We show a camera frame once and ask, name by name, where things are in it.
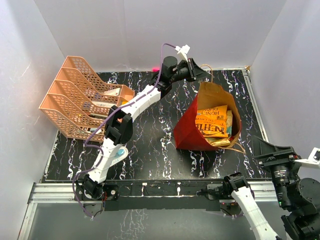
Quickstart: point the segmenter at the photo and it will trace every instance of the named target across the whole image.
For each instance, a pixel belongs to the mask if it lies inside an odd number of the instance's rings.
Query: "red paper bag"
[[[211,146],[196,127],[197,110],[209,109],[228,105],[232,111],[232,133],[230,145],[224,147]],[[222,86],[213,82],[204,81],[200,84],[199,91],[185,114],[174,127],[173,135],[177,149],[192,151],[214,151],[218,149],[233,149],[241,132],[241,119],[236,107],[234,97],[223,90]]]

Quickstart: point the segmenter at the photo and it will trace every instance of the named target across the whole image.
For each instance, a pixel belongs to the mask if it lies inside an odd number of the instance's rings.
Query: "marble pattern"
[[[125,84],[137,93],[150,82],[152,73],[104,72],[99,75],[108,83]],[[107,179],[223,178],[235,172],[241,172],[246,178],[269,177],[252,158],[251,136],[262,135],[242,71],[215,70],[213,75],[214,82],[234,96],[242,121],[239,142],[246,154],[222,149],[190,151],[175,148],[174,127],[197,95],[200,85],[199,81],[181,81],[174,83],[165,98],[136,119],[132,139],[126,144],[129,155],[109,169]],[[59,132],[43,181],[70,181],[77,172],[91,168],[98,154],[96,149],[84,148],[83,142],[65,138]]]

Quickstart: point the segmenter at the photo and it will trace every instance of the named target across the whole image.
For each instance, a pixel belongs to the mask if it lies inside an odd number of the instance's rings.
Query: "gray wall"
[[[286,239],[277,202],[258,202],[270,226]],[[29,240],[255,240],[244,216],[232,219],[218,211],[121,210],[90,221],[77,204],[38,204]]]
[[[33,0],[0,5],[0,239],[17,239],[57,129],[38,110],[63,55]]]
[[[287,1],[251,67],[269,141],[293,146],[303,158],[320,147],[319,37],[320,2]]]
[[[158,66],[164,42],[188,44],[198,64],[251,65],[285,0],[35,2],[64,56],[82,56],[107,72]]]

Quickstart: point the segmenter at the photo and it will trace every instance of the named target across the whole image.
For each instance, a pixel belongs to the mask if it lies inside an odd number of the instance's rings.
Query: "white wall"
[[[251,65],[285,0],[35,2],[62,53],[100,72],[158,66],[163,42],[188,44],[199,64]]]
[[[0,5],[0,239],[17,239],[57,129],[38,110],[63,54],[33,0]]]
[[[304,158],[320,148],[319,37],[320,2],[287,1],[251,67],[269,141]]]

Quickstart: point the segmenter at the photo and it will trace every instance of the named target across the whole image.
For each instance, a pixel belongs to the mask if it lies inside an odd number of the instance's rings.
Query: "bag handle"
[[[238,149],[234,149],[232,147],[218,147],[219,149],[227,149],[227,150],[233,150],[233,151],[236,151],[238,153],[242,153],[242,154],[246,154],[246,150],[241,146],[240,143],[238,142],[235,142],[234,144],[237,144],[241,149],[242,151],[238,150]]]
[[[207,66],[207,67],[209,67],[211,69],[211,83],[213,84],[214,83],[214,71],[212,70],[212,67],[210,65],[208,65],[208,64],[202,64],[200,66],[200,68],[202,68],[203,66]]]

